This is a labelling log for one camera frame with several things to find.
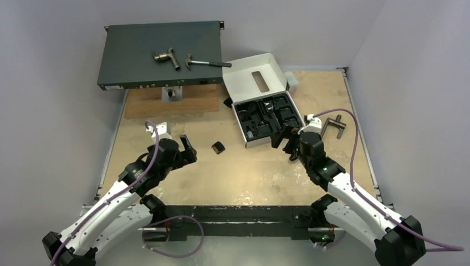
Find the small black comb guard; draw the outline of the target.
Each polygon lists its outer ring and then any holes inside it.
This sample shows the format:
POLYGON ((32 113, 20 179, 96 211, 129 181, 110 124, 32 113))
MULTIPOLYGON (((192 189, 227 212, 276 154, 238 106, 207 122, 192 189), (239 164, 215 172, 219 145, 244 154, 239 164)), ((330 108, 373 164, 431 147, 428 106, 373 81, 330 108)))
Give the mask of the small black comb guard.
POLYGON ((225 151, 225 146, 220 141, 215 142, 211 148, 217 155, 225 151))

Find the white hair clipper kit box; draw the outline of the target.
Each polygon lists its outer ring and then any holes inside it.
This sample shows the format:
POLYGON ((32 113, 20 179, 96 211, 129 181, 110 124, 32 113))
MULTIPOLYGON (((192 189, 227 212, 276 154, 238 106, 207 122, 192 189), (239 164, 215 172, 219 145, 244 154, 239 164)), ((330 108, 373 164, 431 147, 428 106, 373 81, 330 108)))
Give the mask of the white hair clipper kit box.
POLYGON ((231 108, 245 148, 270 142, 283 126, 302 127, 304 120, 284 72, 271 53, 232 60, 222 69, 231 108))

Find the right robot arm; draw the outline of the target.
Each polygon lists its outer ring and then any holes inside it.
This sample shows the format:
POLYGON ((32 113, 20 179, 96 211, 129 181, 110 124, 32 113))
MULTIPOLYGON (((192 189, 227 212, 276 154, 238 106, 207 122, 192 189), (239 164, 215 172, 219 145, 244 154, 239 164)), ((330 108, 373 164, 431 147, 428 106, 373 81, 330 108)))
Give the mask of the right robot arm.
POLYGON ((366 245, 380 265, 413 265, 426 254, 420 222, 404 218, 368 194, 350 174, 326 155, 319 133, 283 126, 271 134, 271 146, 283 139, 283 151, 296 157, 312 183, 327 194, 312 204, 311 218, 317 225, 327 223, 342 228, 366 245))

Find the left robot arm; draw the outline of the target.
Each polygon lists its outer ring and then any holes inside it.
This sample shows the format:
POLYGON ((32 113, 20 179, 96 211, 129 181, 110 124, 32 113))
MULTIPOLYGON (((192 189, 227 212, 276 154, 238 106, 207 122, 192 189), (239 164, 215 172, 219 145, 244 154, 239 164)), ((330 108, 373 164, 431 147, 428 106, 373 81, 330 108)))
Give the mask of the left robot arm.
POLYGON ((154 134, 155 143, 128 164, 106 195, 85 215, 61 232, 49 232, 42 243, 51 265, 95 265, 118 241, 138 228, 165 228, 183 214, 168 216, 166 205, 149 190, 176 169, 197 161, 186 135, 183 149, 170 137, 154 134))

